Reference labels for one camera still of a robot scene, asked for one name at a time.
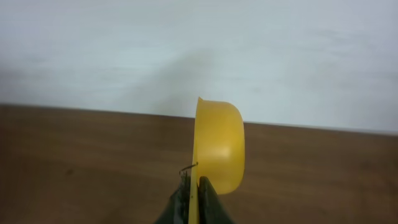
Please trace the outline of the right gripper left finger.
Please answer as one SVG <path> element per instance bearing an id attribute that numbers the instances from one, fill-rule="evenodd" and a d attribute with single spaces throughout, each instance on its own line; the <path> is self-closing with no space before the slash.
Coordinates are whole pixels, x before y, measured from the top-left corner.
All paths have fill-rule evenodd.
<path id="1" fill-rule="evenodd" d="M 164 211 L 156 219 L 155 224 L 188 224 L 190 182 L 189 175 L 181 176 L 176 191 L 169 197 Z"/>

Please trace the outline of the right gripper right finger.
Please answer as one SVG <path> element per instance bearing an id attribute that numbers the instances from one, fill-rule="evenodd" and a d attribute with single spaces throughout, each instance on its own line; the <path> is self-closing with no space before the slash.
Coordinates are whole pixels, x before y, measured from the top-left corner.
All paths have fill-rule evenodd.
<path id="1" fill-rule="evenodd" d="M 223 208 L 209 178 L 200 177 L 198 188 L 200 224 L 234 224 Z"/>

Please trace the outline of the yellow plastic measuring scoop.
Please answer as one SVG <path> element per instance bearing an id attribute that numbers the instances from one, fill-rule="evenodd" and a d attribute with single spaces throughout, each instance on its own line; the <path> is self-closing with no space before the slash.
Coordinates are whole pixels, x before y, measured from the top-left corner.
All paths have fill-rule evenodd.
<path id="1" fill-rule="evenodd" d="M 199 98 L 195 116 L 190 171 L 188 223 L 199 223 L 200 179 L 206 177 L 216 195 L 236 190 L 244 175 L 243 119 L 231 103 Z"/>

